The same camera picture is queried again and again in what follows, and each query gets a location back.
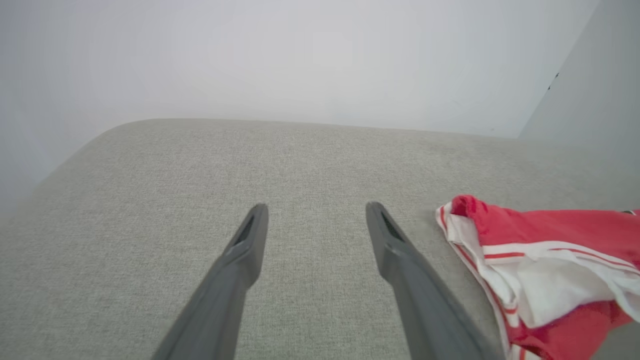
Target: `white fabric trim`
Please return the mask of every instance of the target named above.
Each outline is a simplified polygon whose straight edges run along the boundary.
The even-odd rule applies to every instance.
[[[616,258],[615,256],[607,255],[602,252],[595,251],[589,247],[577,245],[574,243],[568,243],[566,241],[540,241],[537,243],[509,243],[502,245],[485,245],[482,247],[485,255],[497,255],[497,254],[509,254],[513,252],[522,252],[526,253],[527,256],[535,257],[537,254],[546,253],[552,249],[571,249],[578,250],[582,252],[574,252],[574,254],[581,258],[589,258],[594,261],[601,262],[607,266],[615,266],[620,270],[626,270],[630,272],[635,272],[640,275],[640,270],[638,270],[632,263],[622,260],[620,258]]]

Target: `cloth garment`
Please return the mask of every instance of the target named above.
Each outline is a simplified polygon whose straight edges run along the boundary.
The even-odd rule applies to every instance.
[[[436,212],[492,303],[508,359],[587,359],[640,322],[636,211],[518,212],[460,195]]]

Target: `light gray wall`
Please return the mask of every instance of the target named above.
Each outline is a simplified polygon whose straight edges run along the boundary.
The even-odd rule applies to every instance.
[[[584,147],[640,173],[639,19],[638,0],[598,5],[521,139]]]
[[[517,137],[597,3],[1,0],[0,212],[135,120]]]

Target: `white stripe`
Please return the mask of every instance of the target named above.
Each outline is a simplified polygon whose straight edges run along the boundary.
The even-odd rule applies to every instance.
[[[503,313],[502,310],[500,309],[498,304],[493,299],[493,295],[491,294],[491,290],[489,290],[489,286],[487,285],[486,281],[484,281],[484,279],[482,277],[480,277],[480,274],[478,272],[476,272],[476,270],[473,267],[473,265],[471,265],[467,261],[467,258],[460,252],[458,247],[455,246],[455,244],[453,244],[450,241],[448,241],[448,243],[449,243],[449,245],[451,245],[451,247],[453,248],[453,251],[455,251],[455,253],[462,260],[462,262],[467,266],[467,268],[469,269],[471,274],[473,274],[473,276],[476,278],[476,280],[478,281],[480,286],[482,286],[482,289],[484,290],[484,293],[486,294],[486,298],[489,300],[489,303],[491,304],[491,307],[493,308],[493,315],[495,316],[495,322],[498,324],[498,330],[500,332],[500,340],[501,340],[500,342],[501,342],[501,345],[502,345],[502,351],[503,351],[504,355],[506,356],[506,358],[508,359],[509,358],[509,356],[508,356],[508,354],[509,354],[509,337],[507,336],[507,329],[504,326],[504,319],[501,316],[502,313]]]
[[[635,272],[640,274],[640,271],[632,263],[629,263],[628,261],[622,260],[620,258],[616,258],[615,256],[604,254],[599,251],[595,251],[590,247],[577,245],[574,243],[568,243],[566,241],[538,241],[536,243],[508,243],[508,244],[501,244],[501,245],[482,246],[482,249],[485,255],[508,254],[510,252],[523,252],[524,254],[535,256],[536,254],[541,254],[550,249],[557,249],[557,248],[580,250],[580,251],[588,252],[593,256],[599,256],[602,259],[606,259],[616,263],[622,263],[622,264],[631,266],[631,268],[627,268],[625,266],[623,266],[623,268],[631,272],[635,270]],[[576,256],[585,255],[579,252],[575,252],[574,254],[576,254]],[[598,258],[593,258],[593,259],[603,264],[614,266],[614,264],[608,261],[603,261],[602,259],[598,259]]]

